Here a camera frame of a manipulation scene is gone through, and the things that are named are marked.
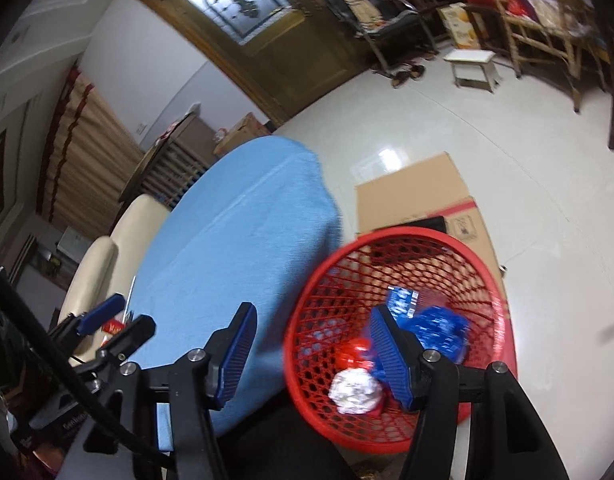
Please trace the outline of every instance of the screw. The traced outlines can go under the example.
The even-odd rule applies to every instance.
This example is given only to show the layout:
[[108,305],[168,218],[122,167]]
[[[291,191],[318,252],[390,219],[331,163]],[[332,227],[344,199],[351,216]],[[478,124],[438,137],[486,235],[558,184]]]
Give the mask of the screw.
[[120,373],[122,375],[131,375],[136,371],[138,365],[136,363],[128,362],[120,367]]
[[435,363],[440,359],[440,352],[438,350],[425,350],[423,352],[423,359],[428,363]]
[[195,363],[196,361],[200,361],[200,359],[205,357],[205,351],[202,348],[194,348],[187,352],[187,359],[191,362]]
[[492,363],[492,368],[499,374],[504,374],[509,370],[508,366],[503,361],[494,361]]

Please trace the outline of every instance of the cardboard flap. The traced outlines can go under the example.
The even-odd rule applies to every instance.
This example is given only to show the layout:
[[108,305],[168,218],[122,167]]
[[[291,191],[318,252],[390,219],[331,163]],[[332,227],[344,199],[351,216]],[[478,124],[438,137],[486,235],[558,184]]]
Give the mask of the cardboard flap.
[[356,186],[358,230],[423,218],[468,198],[449,153],[442,153]]

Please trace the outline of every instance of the red basket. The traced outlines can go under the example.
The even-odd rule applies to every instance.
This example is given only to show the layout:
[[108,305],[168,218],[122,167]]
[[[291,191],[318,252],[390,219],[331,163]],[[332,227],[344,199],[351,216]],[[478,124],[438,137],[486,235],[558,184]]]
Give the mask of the red basket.
[[[332,254],[302,291],[285,335],[285,377],[301,415],[323,436],[366,453],[409,449],[417,413],[394,403],[378,416],[342,415],[327,396],[337,347],[358,337],[389,285],[437,290],[470,320],[465,365],[504,360],[515,371],[511,325],[498,287],[481,259],[449,235],[393,227],[361,236]],[[459,421],[469,415],[459,407]]]

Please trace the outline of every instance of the tiled floor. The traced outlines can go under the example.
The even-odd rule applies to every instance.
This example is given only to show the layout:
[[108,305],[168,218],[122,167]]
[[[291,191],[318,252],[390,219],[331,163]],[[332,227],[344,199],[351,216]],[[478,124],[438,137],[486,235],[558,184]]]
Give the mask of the tiled floor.
[[[577,115],[567,94],[531,76],[498,67],[504,80],[489,94],[454,87],[448,65],[428,62],[423,80],[398,90],[364,73],[279,133],[320,156],[345,240],[356,232],[354,185],[386,172],[379,152],[391,148],[405,162],[450,153],[508,267],[520,383],[572,480],[599,478],[614,457],[609,95],[587,92]],[[467,439],[463,425],[456,480]]]

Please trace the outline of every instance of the white stool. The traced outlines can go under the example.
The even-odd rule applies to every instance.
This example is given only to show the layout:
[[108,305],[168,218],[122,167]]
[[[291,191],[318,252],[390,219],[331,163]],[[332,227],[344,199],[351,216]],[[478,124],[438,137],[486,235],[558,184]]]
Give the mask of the white stool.
[[453,82],[456,86],[460,88],[461,80],[478,81],[478,79],[473,79],[471,77],[459,78],[456,75],[457,65],[469,66],[473,68],[478,65],[481,67],[482,74],[485,76],[484,82],[487,83],[490,92],[494,93],[495,85],[500,84],[500,75],[498,75],[498,71],[496,70],[496,66],[494,65],[494,56],[496,56],[496,54],[490,50],[470,50],[466,48],[455,48],[443,59],[445,59],[445,61],[449,61],[452,64]]

